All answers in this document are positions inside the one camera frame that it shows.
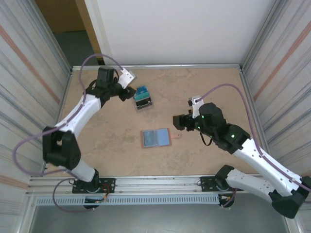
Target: orange stripe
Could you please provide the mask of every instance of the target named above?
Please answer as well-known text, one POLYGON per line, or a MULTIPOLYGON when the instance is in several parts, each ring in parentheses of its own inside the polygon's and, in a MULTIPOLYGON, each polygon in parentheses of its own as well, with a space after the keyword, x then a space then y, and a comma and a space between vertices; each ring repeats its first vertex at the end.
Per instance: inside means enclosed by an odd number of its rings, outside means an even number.
POLYGON ((13 51, 17 54, 17 56, 21 59, 21 61, 25 64, 25 66, 32 72, 32 74, 37 78, 37 80, 42 84, 42 86, 47 90, 47 92, 52 96, 52 98, 60 103, 60 99, 53 92, 53 90, 49 87, 49 85, 43 80, 41 75, 35 69, 35 67, 30 63, 27 57, 23 54, 23 52, 17 47, 14 41, 11 39, 9 34, 4 30, 4 28, 0 25, 0 33, 2 38, 8 43, 8 45, 13 49, 13 51))
POLYGON ((6 184, 9 186, 13 186, 13 187, 17 187, 17 188, 22 188, 22 189, 28 188, 27 183, 24 183, 22 181, 18 181, 16 179, 13 179, 13 178, 7 177, 7 176, 3 176, 3 175, 0 175, 0 183, 6 184))
POLYGON ((299 37, 295 40, 293 45, 290 47, 288 52, 285 54, 283 59, 279 62, 279 64, 275 67, 275 69, 272 71, 272 73, 269 75, 267 80, 263 83, 259 91, 254 96, 254 100, 256 101, 258 99, 258 96, 262 93, 262 91, 266 88, 266 86, 269 84, 269 82, 275 77, 275 75, 278 73, 278 71, 281 69, 281 67, 284 65, 284 63, 287 61, 287 59, 295 52, 295 50, 298 48, 298 46, 301 44, 301 42, 307 37, 309 32, 311 31, 311 21, 308 23, 308 25, 305 27, 305 29, 301 32, 299 37))

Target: wire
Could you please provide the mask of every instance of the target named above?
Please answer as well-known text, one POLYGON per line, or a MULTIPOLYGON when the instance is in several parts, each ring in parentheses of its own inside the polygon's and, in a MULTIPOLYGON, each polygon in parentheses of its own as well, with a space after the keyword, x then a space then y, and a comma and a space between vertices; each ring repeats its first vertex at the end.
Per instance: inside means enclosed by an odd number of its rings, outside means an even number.
POLYGON ((101 188, 102 188, 102 190, 105 192, 105 194, 106 194, 105 196, 107 197, 108 194, 110 193, 110 187, 109 187, 109 185, 107 185, 106 183, 102 183, 102 184, 101 184, 101 188))
POLYGON ((202 132, 200 132, 200 136, 201 136, 201 139, 202 139, 202 141, 203 141, 204 145, 206 145, 206 146, 210 146, 210 145, 212 144, 212 142, 213 142, 213 139, 212 139, 212 138, 210 139, 209 143, 208 143, 208 144, 206 144, 206 142, 205 142, 205 140, 204 140, 204 137, 203 137, 202 132))
POLYGON ((74 185, 74 179, 68 180, 68 183, 70 183, 71 185, 74 185))
POLYGON ((115 71, 115 73, 116 73, 116 75, 117 75, 117 77, 118 77, 118 78, 117 78, 117 82, 118 82, 118 81, 119 81, 119 79, 120 79, 119 73, 117 72, 117 70, 116 70, 116 69, 115 69, 114 71, 115 71))
POLYGON ((238 190, 237 188, 234 189, 232 197, 224 205, 222 205, 222 207, 226 207, 227 205, 229 205, 230 202, 234 200, 237 190, 238 190))
POLYGON ((56 190, 57 190, 58 186, 59 186, 62 182, 69 181, 69 180, 72 180, 72 178, 71 178, 71 177, 70 177, 70 178, 65 178, 65 179, 61 180, 61 181, 55 186, 55 188, 54 188, 54 190, 53 190, 53 194, 52 194, 52 199, 53 199, 54 205, 55 205, 58 209, 60 209, 60 210, 62 210, 62 211, 64 211, 64 212, 66 212, 66 213, 71 213, 71 214, 85 213, 85 212, 94 210, 93 208, 92 208, 92 209, 87 209, 87 210, 68 210, 68 209, 63 208, 63 207, 61 207, 60 205, 57 204, 56 199, 55 199, 55 193, 56 193, 56 190))
POLYGON ((244 103, 244 106, 245 106, 245 109, 246 109, 246 114, 247 114, 247 119, 248 119, 248 123, 249 123, 249 126, 250 126, 250 129, 251 129, 251 132, 252 132, 252 135, 253 135, 253 138, 254 138, 254 142, 255 142, 255 145, 256 145, 256 148, 259 152, 259 154, 261 155, 261 157, 268 163, 270 164, 274 169, 276 169, 279 173, 281 173, 283 176, 285 176, 286 178, 288 178, 290 181, 292 181, 293 183, 295 183, 296 185, 304 188, 305 190, 307 190, 308 192, 311 192, 311 189, 306 187, 305 185, 297 182, 293 177, 289 176, 288 174, 286 174, 284 171, 282 171, 280 168, 278 168, 272 161, 270 161, 261 151, 261 148, 259 146, 259 142, 257 140, 257 137, 256 137, 256 132, 254 130, 254 127, 252 125, 252 120, 251 120, 251 115, 249 113, 249 110, 248 110, 248 107, 247 107, 247 102, 246 102, 246 99, 242 93, 242 91, 235 85, 231 84, 231 83, 223 83, 223 84, 220 84, 216 87, 214 87, 213 89, 209 90, 208 92, 206 92, 201 98, 199 98, 198 100, 196 100, 196 102, 199 102, 201 101, 202 99, 204 99, 206 96, 208 96, 210 93, 212 93, 213 91, 217 90, 218 88, 220 87, 223 87, 223 86, 231 86, 233 87, 234 89, 236 89, 238 91, 238 93, 240 94, 242 100, 243 100, 243 103, 244 103))
POLYGON ((90 84, 88 85, 88 87, 92 87, 94 85, 94 83, 96 83, 96 79, 91 81, 90 84))

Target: metal bracket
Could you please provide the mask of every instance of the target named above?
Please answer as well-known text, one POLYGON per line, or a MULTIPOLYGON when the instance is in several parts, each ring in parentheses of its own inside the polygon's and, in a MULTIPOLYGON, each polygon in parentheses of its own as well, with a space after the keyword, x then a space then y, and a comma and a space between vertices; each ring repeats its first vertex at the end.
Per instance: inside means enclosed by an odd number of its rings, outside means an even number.
POLYGON ((200 100, 196 102, 197 100, 200 99, 201 96, 193 96, 188 100, 188 104, 190 107, 192 107, 192 118, 195 119, 197 116, 200 115, 199 108, 204 104, 203 100, 200 100))
POLYGON ((202 189, 202 192, 219 192, 219 191, 233 191, 233 188, 229 187, 225 190, 221 189, 217 183, 216 183, 216 177, 215 176, 202 176, 200 177, 200 186, 202 189))
MULTIPOLYGON (((96 194, 96 193, 114 193, 115 192, 115 187, 116 187, 116 179, 115 178, 100 178, 99 179, 99 182, 100 182, 100 186, 101 184, 105 184, 105 185, 102 185, 103 188, 99 188, 97 191, 95 192, 92 192, 92 194, 96 194)), ((80 184, 79 184, 79 181, 74 181, 73 183, 73 187, 72 187, 72 193, 74 194, 90 194, 90 192, 84 190, 80 184)))

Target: aluminum frame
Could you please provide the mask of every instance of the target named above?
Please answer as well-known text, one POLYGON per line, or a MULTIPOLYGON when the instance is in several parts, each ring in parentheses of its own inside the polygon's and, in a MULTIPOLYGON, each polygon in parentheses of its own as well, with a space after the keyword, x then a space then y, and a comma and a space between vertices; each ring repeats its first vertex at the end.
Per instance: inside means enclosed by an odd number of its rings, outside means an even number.
POLYGON ((286 225, 290 233, 304 233, 303 226, 299 217, 294 219, 285 218, 286 225))
MULTIPOLYGON (((120 69, 117 65, 105 65, 114 69, 120 69)), ((101 66, 85 66, 83 70, 98 70, 101 66)), ((168 64, 168 65, 122 65, 126 69, 196 69, 196 68, 240 68, 237 63, 214 63, 214 64, 168 64)), ((74 66, 72 71, 80 70, 81 66, 74 66)))
MULTIPOLYGON (((201 197, 206 194, 231 194, 230 191, 202 192, 201 187, 197 185, 201 176, 214 175, 188 175, 188 176, 119 176, 117 179, 115 193, 109 194, 111 197, 122 196, 171 196, 187 197, 189 195, 201 197)), ((26 191, 22 215, 19 218, 17 233, 28 233, 34 218, 37 200, 40 197, 50 197, 55 185, 66 177, 32 177, 29 188, 26 191)), ((85 194, 73 194, 72 185, 64 182, 59 185, 55 196, 57 197, 81 197, 85 194)), ((98 197, 98 194, 87 194, 88 197, 98 197)))

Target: floor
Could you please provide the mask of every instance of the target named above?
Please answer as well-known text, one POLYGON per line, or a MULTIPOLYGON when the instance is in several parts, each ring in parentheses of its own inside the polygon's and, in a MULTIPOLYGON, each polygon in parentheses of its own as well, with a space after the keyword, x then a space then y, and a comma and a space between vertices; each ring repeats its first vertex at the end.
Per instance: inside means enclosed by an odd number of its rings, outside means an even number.
MULTIPOLYGON (((245 173, 256 173, 247 163, 220 150, 206 147, 198 131, 178 131, 173 115, 188 113, 188 98, 202 95, 222 83, 233 83, 243 90, 236 68, 224 69, 135 69, 133 87, 146 85, 155 107, 137 113, 133 100, 110 99, 83 128, 78 138, 82 158, 101 176, 200 175, 215 174, 225 164, 245 173), (167 147, 142 149, 140 131, 169 128, 181 138, 172 139, 167 147)), ((83 71, 88 85, 97 71, 83 71)), ((78 72, 73 73, 63 110, 66 116, 82 94, 78 72)), ((247 132, 249 124, 243 102, 237 91, 223 87, 205 99, 223 111, 227 122, 237 124, 247 132)), ((56 173, 55 176, 66 176, 56 173)))
POLYGON ((55 206, 39 206, 30 232, 288 233, 288 228, 285 218, 268 202, 252 194, 239 194, 231 209, 211 204, 118 205, 68 214, 55 206))
MULTIPOLYGON (((80 66, 82 62, 94 53, 86 31, 54 33, 60 48, 71 66, 80 66)), ((91 58, 88 66, 97 66, 96 58, 91 58)))

